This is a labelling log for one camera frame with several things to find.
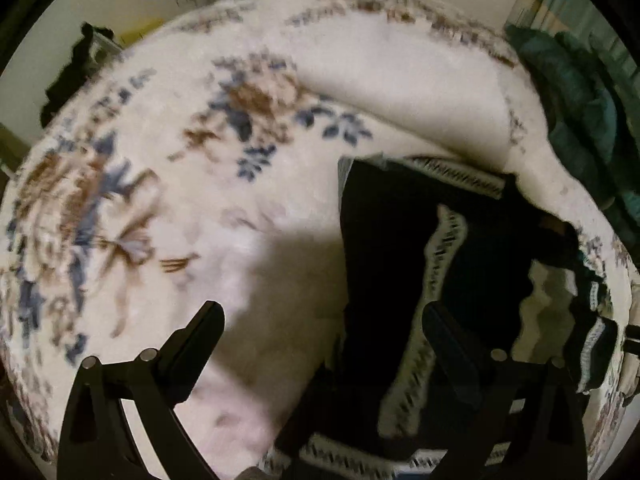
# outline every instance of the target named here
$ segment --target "white fuzzy blanket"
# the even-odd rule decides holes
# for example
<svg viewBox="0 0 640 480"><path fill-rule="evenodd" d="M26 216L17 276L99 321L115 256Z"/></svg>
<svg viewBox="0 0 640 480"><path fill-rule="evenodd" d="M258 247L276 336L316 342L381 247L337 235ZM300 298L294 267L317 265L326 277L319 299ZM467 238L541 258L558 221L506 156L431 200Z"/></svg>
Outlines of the white fuzzy blanket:
<svg viewBox="0 0 640 480"><path fill-rule="evenodd" d="M37 453L54 464L84 356L159 348L216 300L225 334L177 413L221 478L255 464L340 330L337 161L377 152L517 173L580 230L626 324L632 264L501 37L430 0L222 0L82 88L7 189L0 349ZM620 361L585 418L592 472L621 414Z"/></svg>

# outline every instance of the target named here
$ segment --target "black cloth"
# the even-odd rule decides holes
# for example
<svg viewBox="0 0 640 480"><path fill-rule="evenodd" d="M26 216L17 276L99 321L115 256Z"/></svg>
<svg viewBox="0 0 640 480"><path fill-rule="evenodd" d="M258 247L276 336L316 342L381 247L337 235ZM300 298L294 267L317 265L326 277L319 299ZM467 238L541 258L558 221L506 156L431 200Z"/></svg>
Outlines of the black cloth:
<svg viewBox="0 0 640 480"><path fill-rule="evenodd" d="M82 24L82 39L72 50L71 62L60 71L58 78L46 89L49 100L40 111L40 125L45 128L58 113L60 108L80 89L89 79L84 65L89 57L89 48L98 32L109 40L113 39L113 31L109 28L93 27L89 23Z"/></svg>
<svg viewBox="0 0 640 480"><path fill-rule="evenodd" d="M570 224L528 203L513 175L436 158L375 157L341 165L348 175L340 200L349 293L346 336L335 369L318 370L276 440L280 452L296 457L306 445L306 455L312 453L316 461L362 470L353 457L338 458L338 452L310 446L309 438L320 434L345 449L395 462L409 460L418 449L449 449L476 411L457 399L437 361L423 386L424 407L412 408L420 396L423 371L418 369L413 385L407 383L406 398L401 396L399 407L389 412L398 416L397 427L381 430L385 398L411 353L415 313L425 289L439 291L435 299L487 349L508 353L521 330L520 303L533 290L529 270L534 260L575 273L578 295L570 311L576 323L564 358L578 387L585 340L599 319L591 310L591 283L604 285L583 266ZM616 341L615 322L602 323L593 342L598 358L590 359L587 389L602 382ZM423 363L414 363L418 368L430 359L428 352L424 355ZM419 418L415 431L403 418L409 412ZM510 440L517 416L510 415L502 442Z"/></svg>
<svg viewBox="0 0 640 480"><path fill-rule="evenodd" d="M540 95L556 155L640 264L640 98L595 38L506 28Z"/></svg>

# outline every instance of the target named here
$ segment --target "black bracket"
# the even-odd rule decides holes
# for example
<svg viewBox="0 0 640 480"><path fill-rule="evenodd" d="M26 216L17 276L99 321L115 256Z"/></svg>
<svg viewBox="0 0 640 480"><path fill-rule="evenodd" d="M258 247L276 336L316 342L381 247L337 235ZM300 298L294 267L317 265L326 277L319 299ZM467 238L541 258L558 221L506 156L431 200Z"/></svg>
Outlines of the black bracket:
<svg viewBox="0 0 640 480"><path fill-rule="evenodd" d="M439 302L425 306L422 330L458 399L479 407L429 480L586 480L582 415L564 359L531 364L513 361L501 349L489 352ZM486 461L523 388L527 396L516 433L498 471L487 476Z"/></svg>
<svg viewBox="0 0 640 480"><path fill-rule="evenodd" d="M184 402L225 326L222 307L207 301L162 348L133 361L103 365L95 356L80 365L66 406L58 451L58 480L153 480L140 457L121 399L136 403L149 440L169 478L218 480L180 421Z"/></svg>

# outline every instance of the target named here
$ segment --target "yellow object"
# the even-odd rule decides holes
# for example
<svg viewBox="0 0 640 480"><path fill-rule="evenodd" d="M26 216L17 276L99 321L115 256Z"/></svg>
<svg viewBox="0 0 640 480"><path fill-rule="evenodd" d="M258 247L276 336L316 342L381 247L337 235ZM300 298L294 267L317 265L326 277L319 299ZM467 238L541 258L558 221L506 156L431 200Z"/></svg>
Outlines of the yellow object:
<svg viewBox="0 0 640 480"><path fill-rule="evenodd" d="M120 35L120 44L121 46L128 47L134 44L136 41L141 40L150 32L156 30L156 28L160 27L164 23L162 18L156 18L151 22L148 22L146 25L142 27L135 28L133 30L128 30Z"/></svg>

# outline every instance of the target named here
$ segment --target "blue flower pattern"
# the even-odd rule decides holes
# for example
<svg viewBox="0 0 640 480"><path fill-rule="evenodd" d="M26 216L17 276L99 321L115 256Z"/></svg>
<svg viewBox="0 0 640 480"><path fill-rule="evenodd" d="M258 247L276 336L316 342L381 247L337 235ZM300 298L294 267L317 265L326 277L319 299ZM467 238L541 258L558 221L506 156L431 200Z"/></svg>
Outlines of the blue flower pattern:
<svg viewBox="0 0 640 480"><path fill-rule="evenodd" d="M246 12L255 8L251 4L238 6L236 9L220 9L210 16L200 16L195 20L179 25L175 30L181 32L204 32L208 33L216 26L225 23L242 23L240 12Z"/></svg>
<svg viewBox="0 0 640 480"><path fill-rule="evenodd" d="M269 54L252 55L249 60L261 60L267 63L268 70L277 72L287 69L284 59L271 57ZM221 111L226 115L226 122L238 135L242 143L250 142L254 135L254 126L251 115L243 110L236 110L230 102L229 92L244 84L250 72L246 63L238 58L224 58L213 61L216 68L223 68L230 72L230 78L219 82L220 92L209 101L209 112ZM292 117L293 122L310 129L318 123L318 119L329 119L330 123L324 127L322 138L333 139L336 137L351 146L357 146L358 140L371 139L372 133L365 127L364 122L355 113L338 114L331 106L332 99L326 95L319 95L318 101L308 108L298 110ZM271 165L271 159L276 153L274 144L268 146L252 146L243 150L244 156L236 162L238 164L238 177L248 182L254 182L256 176L262 173L265 166Z"/></svg>
<svg viewBox="0 0 640 480"><path fill-rule="evenodd" d="M344 142L351 146L358 145L358 139L372 139L373 135L364 127L362 119L353 113L343 113L329 124L322 132L323 139L335 139L342 137Z"/></svg>
<svg viewBox="0 0 640 480"><path fill-rule="evenodd" d="M238 177L245 178L249 182L255 180L256 173L262 172L263 166L270 166L270 158L277 151L275 144L267 147L259 146L258 148L245 148L243 157L238 160Z"/></svg>
<svg viewBox="0 0 640 480"><path fill-rule="evenodd" d="M129 83L134 90L140 90L149 81L156 71L153 69L144 70L139 74L129 78ZM133 96L133 91L126 87L121 87L117 92L117 101L113 102L110 96L105 96L94 104L94 108L111 108L112 104L126 105ZM75 116L63 118L60 122L62 130L69 133L75 121ZM105 159L105 165L108 163L115 152L117 132L111 130L102 137L98 137L91 141L94 150L102 155ZM54 137L57 141L55 149L52 151L57 153L69 153L76 150L76 142L65 137L63 134L57 134ZM74 300L78 314L82 312L84 306L84 291L82 286L86 280L86 265L88 263L92 241L95 235L95 226L97 222L98 206L108 194L115 193L126 195L129 192L129 186L124 183L127 173L130 169L130 162L125 160L118 166L104 170L101 176L98 192L87 205L84 215L78 223L76 234L72 245L72 253L74 259L69 265L69 276L72 283ZM7 225L6 233L9 238L8 250L12 251L15 245L15 237L18 229L17 210L20 207L20 201L14 202L14 214ZM20 246L17 249L18 266L15 269L15 276L19 282L18 290L18 309L17 319L22 325L22 344L23 348L28 349L30 346L31 333L40 329L42 318L42 307L46 299L40 294L37 282L30 282L26 279L23 261L24 261L25 238L21 238ZM82 355L86 347L88 337L83 333L76 334L76 340L72 345L65 346L65 359L72 366L76 365L77 357Z"/></svg>

